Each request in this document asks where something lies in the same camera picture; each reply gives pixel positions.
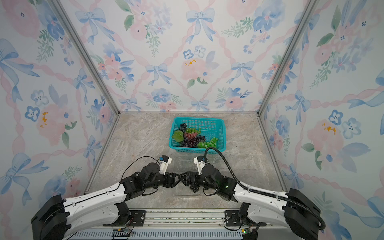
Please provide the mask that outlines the clear plastic clamshell container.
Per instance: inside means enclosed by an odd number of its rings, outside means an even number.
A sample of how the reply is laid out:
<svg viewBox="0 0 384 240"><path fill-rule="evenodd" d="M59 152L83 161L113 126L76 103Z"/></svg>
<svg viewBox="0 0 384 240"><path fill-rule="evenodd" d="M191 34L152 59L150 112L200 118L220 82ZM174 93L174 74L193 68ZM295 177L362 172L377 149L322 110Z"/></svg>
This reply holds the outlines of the clear plastic clamshell container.
<svg viewBox="0 0 384 240"><path fill-rule="evenodd" d="M172 172L176 174L182 174L185 172L196 172L197 166L194 164L194 159L190 157L179 157L172 161ZM174 194L180 198L197 198L198 196L204 196L203 190L200 188L198 192L194 193L189 187L178 184L172 189Z"/></svg>

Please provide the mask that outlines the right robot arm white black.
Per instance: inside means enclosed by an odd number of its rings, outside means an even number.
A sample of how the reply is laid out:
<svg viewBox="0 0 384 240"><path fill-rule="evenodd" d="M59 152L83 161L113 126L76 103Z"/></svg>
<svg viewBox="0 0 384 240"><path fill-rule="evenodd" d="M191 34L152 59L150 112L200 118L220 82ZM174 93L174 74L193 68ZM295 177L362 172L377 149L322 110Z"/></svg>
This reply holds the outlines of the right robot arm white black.
<svg viewBox="0 0 384 240"><path fill-rule="evenodd" d="M197 172L185 172L178 179L193 191L213 189L225 201L240 203L240 218L248 223L266 223L290 228L304 240L317 240L326 228L320 208L302 192L274 192L226 177L211 164Z"/></svg>

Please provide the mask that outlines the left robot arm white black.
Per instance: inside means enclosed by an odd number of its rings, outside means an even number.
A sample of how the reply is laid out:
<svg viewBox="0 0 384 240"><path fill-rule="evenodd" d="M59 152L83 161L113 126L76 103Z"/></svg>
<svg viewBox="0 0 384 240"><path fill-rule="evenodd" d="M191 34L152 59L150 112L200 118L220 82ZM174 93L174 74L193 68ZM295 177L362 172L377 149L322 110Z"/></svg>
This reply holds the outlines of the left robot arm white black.
<svg viewBox="0 0 384 240"><path fill-rule="evenodd" d="M150 163L105 189L66 199L53 196L31 220L33 238L63 240L96 226L127 226L134 219L127 201L142 196L147 189L173 188L177 184L177 174Z"/></svg>

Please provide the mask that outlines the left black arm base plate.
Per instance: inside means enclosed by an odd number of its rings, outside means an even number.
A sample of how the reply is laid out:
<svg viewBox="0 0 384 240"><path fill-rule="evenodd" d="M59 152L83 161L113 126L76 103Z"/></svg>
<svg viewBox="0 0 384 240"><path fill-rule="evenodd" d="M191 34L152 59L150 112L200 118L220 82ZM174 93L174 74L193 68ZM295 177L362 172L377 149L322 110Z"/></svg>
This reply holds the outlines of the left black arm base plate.
<svg viewBox="0 0 384 240"><path fill-rule="evenodd" d="M133 210L126 216L118 217L112 224L103 224L103 227L143 227L146 213L145 210Z"/></svg>

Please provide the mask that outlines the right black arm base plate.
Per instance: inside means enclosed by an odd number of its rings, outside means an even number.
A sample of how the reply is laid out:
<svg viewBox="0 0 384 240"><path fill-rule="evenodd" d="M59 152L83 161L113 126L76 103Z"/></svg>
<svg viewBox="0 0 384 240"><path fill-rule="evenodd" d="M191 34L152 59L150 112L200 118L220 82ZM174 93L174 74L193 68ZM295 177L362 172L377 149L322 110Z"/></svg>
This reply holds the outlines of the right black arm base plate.
<svg viewBox="0 0 384 240"><path fill-rule="evenodd" d="M266 223L254 223L246 216L241 216L239 210L224 211L224 228L228 230L251 229L256 227L266 227Z"/></svg>

